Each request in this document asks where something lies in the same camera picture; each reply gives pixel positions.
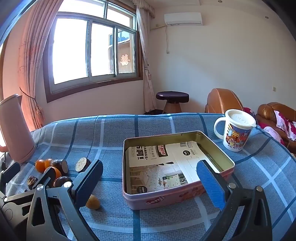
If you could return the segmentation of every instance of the mug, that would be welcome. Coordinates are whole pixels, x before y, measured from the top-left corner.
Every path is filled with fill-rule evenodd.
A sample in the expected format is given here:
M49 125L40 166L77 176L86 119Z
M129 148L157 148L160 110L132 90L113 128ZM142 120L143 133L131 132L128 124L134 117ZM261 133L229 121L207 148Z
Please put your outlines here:
M225 121L224 135L217 132L217 124ZM225 117L220 117L214 124L214 133L223 140L223 145L230 151L240 151L252 130L256 127L255 119L248 113L241 110L227 110Z

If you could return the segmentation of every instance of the window frame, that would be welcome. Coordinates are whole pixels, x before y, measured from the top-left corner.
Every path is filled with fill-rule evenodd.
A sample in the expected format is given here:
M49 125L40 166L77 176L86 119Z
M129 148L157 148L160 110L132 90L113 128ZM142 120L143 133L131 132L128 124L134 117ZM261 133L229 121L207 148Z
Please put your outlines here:
M44 49L44 55L43 55L44 88L45 88L46 100L48 103L53 100L62 98L64 96L68 96L84 90L105 86L105 85L143 79L143 67L142 67L143 55L142 55L142 49L141 49L141 43L140 43L140 35L139 35L139 32L137 31L137 25L135 20L136 17L133 18L134 29L108 20L107 9L108 9L109 2L111 7L115 6L116 8L122 9L124 12L130 12L133 15L136 14L134 9L132 9L127 5L125 6L124 3L118 2L117 0L105 1L104 18L91 16L87 14L81 14L81 13L73 13L73 12L57 13L48 36L45 49ZM82 19L87 21L87 27L86 27L86 67L87 68L86 70L88 72L88 77L54 84L53 62L52 62L53 40L54 40L56 22L57 22L57 19L59 18L74 18L74 19ZM97 23L97 24L101 24L101 25L105 25L113 28L113 45L112 45L113 51L112 52L113 52L113 59L114 59L114 63L113 63L114 74L106 74L106 75L99 75L99 76L91 75L91 62L90 62L91 29L92 29L93 23ZM133 40L134 41L133 59L134 59L134 70L135 70L134 73L118 73L119 72L118 59L117 59L118 29L131 33L134 36L134 40Z

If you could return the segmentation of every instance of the black stool cushion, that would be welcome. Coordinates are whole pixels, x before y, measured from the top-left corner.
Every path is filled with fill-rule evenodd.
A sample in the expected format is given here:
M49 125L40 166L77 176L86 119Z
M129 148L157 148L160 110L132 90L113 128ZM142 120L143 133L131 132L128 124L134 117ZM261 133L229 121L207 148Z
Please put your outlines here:
M156 94L156 99L167 100L169 103L187 103L189 94L178 91L162 91Z

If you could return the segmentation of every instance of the round stool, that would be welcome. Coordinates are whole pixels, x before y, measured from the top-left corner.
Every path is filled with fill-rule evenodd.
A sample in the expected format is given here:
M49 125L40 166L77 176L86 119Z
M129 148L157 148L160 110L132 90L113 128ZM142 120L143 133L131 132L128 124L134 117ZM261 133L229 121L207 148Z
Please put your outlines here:
M189 94L177 91L163 91L156 94L156 99L167 101L163 113L181 113L180 103L187 103Z

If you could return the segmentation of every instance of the black round label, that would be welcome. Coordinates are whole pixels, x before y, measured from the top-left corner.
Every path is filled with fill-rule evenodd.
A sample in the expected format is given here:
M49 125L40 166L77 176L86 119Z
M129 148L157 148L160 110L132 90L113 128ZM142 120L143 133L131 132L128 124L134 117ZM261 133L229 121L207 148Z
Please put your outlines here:
M185 156L189 156L189 155L190 155L190 151L185 150L185 151L183 151L183 154L184 154Z
M147 187L145 187L145 186L137 187L137 193L146 193L146 192L148 192Z

